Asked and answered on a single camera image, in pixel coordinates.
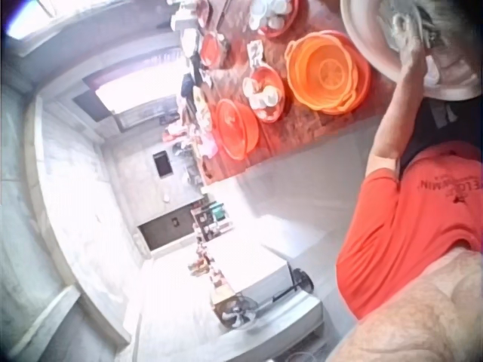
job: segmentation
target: floor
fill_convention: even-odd
[[[194,255],[195,245],[189,245],[154,262],[142,311],[137,362],[161,360],[227,332],[211,310],[208,276],[189,273],[187,265]]]

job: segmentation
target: white plate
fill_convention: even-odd
[[[346,31],[361,54],[377,70],[397,81],[401,69],[398,54],[386,43],[377,22],[381,0],[340,0],[340,11]],[[441,84],[425,81],[425,96],[437,100],[468,100],[481,94],[480,79],[470,71],[449,68],[458,81],[441,80]]]

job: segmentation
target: orange bowl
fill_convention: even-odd
[[[314,110],[333,108],[354,97],[357,69],[343,44],[319,32],[289,43],[285,57],[295,97]]]
[[[258,119],[265,123],[273,123],[277,121],[283,113],[285,107],[285,86],[280,78],[280,75],[271,67],[266,64],[256,68],[250,75],[250,78],[255,80],[263,89],[267,85],[272,85],[277,88],[280,93],[280,100],[274,107],[268,107],[266,109],[254,110]]]

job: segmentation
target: wooden table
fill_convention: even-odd
[[[218,100],[229,98],[248,104],[242,92],[243,78],[251,72],[248,64],[247,44],[261,38],[265,61],[277,70],[285,83],[287,102],[283,116],[274,124],[260,122],[260,140],[245,160],[231,159],[224,149],[212,158],[205,158],[200,169],[207,185],[242,173],[269,158],[295,150],[315,142],[326,134],[337,132],[348,124],[362,121],[375,115],[382,115],[389,105],[395,85],[378,71],[372,72],[372,83],[368,98],[354,112],[331,116],[314,112],[294,99],[287,83],[284,53],[289,41],[305,34],[326,29],[346,32],[340,16],[340,0],[300,0],[299,12],[291,28],[274,39],[264,39],[248,27],[251,0],[232,0],[222,20],[219,32],[231,44],[224,69],[210,71],[214,86],[206,84],[203,91],[208,102],[216,105]],[[213,16],[208,30],[215,30],[225,0],[212,0]]]

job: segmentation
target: person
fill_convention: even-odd
[[[400,78],[337,258],[340,294],[358,323],[328,360],[481,360],[481,150],[432,145],[398,174],[427,72],[416,26],[400,20]]]

